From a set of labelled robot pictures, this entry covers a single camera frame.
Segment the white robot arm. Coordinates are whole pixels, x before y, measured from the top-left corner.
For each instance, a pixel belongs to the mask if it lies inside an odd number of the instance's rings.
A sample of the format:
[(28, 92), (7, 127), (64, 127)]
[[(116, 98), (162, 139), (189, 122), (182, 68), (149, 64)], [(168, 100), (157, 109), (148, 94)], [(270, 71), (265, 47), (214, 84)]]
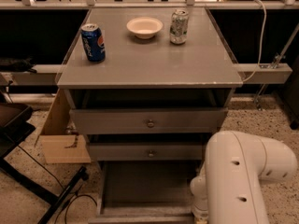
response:
[(290, 180), (297, 167), (294, 152), (278, 140), (215, 133), (200, 174), (190, 184), (192, 213), (208, 224), (269, 224), (261, 185)]

